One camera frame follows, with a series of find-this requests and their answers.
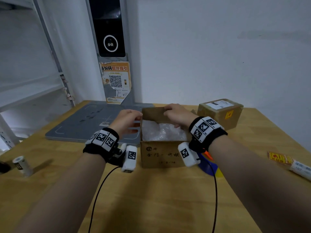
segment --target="gray platform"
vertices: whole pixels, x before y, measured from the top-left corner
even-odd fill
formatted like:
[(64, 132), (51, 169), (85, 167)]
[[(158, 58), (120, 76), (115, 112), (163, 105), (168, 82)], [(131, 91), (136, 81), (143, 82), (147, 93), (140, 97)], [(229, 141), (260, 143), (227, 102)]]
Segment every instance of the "gray platform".
[[(111, 105), (104, 101), (91, 101), (48, 131), (45, 137), (49, 140), (84, 143), (94, 132), (109, 126), (121, 110), (142, 111), (144, 107), (153, 107), (153, 104)], [(140, 133), (124, 135), (119, 143), (138, 145), (140, 143)]]

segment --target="torn poster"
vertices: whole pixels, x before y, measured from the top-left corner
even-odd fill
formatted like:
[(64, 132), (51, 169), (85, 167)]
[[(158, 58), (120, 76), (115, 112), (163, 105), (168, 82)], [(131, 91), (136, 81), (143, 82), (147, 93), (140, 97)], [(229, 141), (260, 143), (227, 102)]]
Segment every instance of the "torn poster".
[(99, 63), (99, 65), (107, 103), (120, 105), (132, 89), (129, 62)]

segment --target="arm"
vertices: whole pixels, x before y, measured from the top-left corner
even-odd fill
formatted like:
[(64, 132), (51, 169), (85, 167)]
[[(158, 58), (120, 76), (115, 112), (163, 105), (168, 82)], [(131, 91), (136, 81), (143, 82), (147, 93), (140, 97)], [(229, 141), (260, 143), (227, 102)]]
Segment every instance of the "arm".
[[(138, 130), (141, 113), (122, 110), (109, 126), (121, 137)], [(39, 200), (35, 207), (22, 219), (14, 232), (41, 233), (77, 232), (92, 202), (106, 162), (98, 154), (83, 153), (79, 160)]]
[[(180, 105), (165, 107), (174, 123), (189, 127), (197, 116)], [(223, 135), (208, 151), (262, 232), (299, 232), (311, 228), (308, 190), (285, 170)]]

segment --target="hand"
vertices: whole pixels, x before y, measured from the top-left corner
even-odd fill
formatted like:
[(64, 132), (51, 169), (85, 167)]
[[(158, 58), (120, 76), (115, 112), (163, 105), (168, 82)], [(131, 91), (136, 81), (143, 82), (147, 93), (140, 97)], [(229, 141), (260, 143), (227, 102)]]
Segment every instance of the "hand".
[(124, 134), (137, 133), (137, 129), (128, 129), (130, 127), (139, 127), (140, 123), (134, 123), (134, 121), (140, 121), (142, 113), (137, 110), (121, 110), (116, 119), (110, 124), (109, 128), (115, 130), (119, 138), (122, 138)]
[(169, 104), (164, 107), (167, 111), (164, 115), (167, 116), (172, 122), (176, 123), (175, 127), (186, 126), (189, 128), (193, 120), (198, 116), (186, 110), (180, 104)]

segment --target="wooden tabletop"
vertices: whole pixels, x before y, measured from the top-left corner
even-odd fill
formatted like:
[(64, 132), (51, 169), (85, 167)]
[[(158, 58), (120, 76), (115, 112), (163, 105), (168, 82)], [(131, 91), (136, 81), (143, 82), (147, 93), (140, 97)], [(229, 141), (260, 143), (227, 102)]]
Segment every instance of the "wooden tabletop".
[[(0, 156), (1, 161), (24, 155), (34, 174), (24, 178), (14, 168), (0, 175), (0, 228), (11, 232), (22, 216), (81, 155), (82, 143), (52, 141), (45, 133), (87, 104), (84, 101)], [(198, 106), (186, 105), (189, 110)], [(288, 154), (311, 165), (311, 156), (257, 109), (244, 108), (238, 126), (229, 136), (267, 159), (267, 151)], [(213, 177), (197, 166), (143, 169), (138, 157), (133, 173), (114, 171), (105, 181), (96, 202), (92, 233), (96, 232), (211, 232), (215, 211)], [(103, 178), (113, 168), (107, 164)], [(291, 173), (298, 182), (310, 183)], [(217, 179), (218, 214), (215, 232), (260, 232), (225, 178)], [(91, 209), (79, 232), (87, 232)]]

